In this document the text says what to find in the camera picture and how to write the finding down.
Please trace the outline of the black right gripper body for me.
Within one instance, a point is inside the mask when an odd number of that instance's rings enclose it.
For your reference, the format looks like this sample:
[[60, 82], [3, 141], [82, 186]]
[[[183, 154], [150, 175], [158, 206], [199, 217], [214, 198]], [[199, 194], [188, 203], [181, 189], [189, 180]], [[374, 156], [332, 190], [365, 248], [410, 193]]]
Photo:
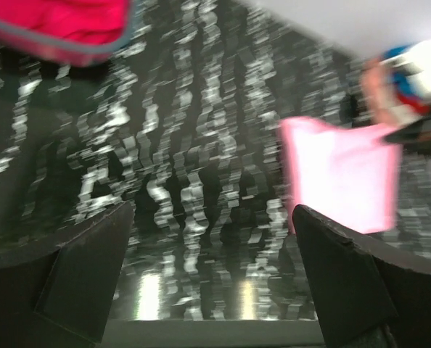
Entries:
[[387, 134], [384, 141], [401, 145], [408, 154], [431, 158], [431, 111], [416, 122]]

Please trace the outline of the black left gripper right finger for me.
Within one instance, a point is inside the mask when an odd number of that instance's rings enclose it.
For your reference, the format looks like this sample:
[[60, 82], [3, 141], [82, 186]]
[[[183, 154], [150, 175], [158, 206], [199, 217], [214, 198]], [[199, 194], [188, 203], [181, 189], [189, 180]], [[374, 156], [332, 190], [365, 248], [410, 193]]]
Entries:
[[431, 259], [299, 204], [292, 212], [327, 347], [376, 333], [376, 347], [431, 347]]

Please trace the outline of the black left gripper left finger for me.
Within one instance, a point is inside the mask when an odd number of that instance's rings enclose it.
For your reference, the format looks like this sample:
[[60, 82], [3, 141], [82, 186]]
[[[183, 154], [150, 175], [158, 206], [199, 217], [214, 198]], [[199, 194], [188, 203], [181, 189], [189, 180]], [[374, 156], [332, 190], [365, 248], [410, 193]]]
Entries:
[[133, 221], [123, 202], [0, 253], [0, 347], [98, 345]]

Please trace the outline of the pink t-shirt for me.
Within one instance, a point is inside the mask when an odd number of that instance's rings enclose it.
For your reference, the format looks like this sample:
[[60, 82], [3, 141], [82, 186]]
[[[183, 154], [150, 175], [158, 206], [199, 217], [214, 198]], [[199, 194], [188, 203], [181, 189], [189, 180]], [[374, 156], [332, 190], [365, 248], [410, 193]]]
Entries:
[[363, 234], [394, 228], [402, 148], [384, 142], [391, 132], [383, 124], [342, 128], [314, 117], [283, 119], [287, 210], [304, 204]]

